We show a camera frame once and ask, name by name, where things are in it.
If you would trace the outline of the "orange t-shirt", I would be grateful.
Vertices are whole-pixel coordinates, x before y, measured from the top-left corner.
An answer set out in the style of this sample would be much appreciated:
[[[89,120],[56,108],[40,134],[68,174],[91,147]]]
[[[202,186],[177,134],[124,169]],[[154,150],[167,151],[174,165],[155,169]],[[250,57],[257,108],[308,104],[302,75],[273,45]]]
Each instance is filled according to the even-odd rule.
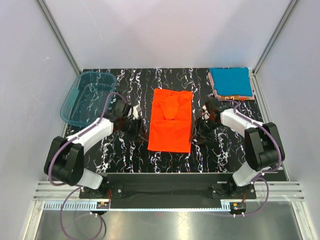
[[[191,91],[156,88],[152,101],[148,147],[153,152],[191,152]]]

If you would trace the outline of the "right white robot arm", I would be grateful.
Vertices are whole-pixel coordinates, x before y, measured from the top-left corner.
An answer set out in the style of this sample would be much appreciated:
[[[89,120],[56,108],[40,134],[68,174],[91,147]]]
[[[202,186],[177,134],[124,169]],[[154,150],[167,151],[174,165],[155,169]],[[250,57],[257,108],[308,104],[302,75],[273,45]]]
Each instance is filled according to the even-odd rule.
[[[256,121],[240,113],[237,107],[221,104],[217,98],[207,100],[201,111],[192,130],[192,143],[198,146],[211,143],[219,127],[229,127],[244,138],[245,162],[220,189],[212,186],[213,193],[241,198],[259,177],[282,165],[285,151],[273,122]]]

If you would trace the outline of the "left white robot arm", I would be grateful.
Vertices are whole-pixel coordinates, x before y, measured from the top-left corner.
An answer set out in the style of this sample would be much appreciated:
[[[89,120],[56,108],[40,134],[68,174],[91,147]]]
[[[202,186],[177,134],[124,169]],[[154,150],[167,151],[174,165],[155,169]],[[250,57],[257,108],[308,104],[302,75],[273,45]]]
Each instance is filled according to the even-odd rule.
[[[141,107],[118,101],[92,124],[69,137],[55,137],[50,145],[44,173],[54,186],[82,188],[84,194],[104,198],[112,194],[108,179],[84,167],[85,154],[103,138],[122,132],[134,141],[147,141]]]

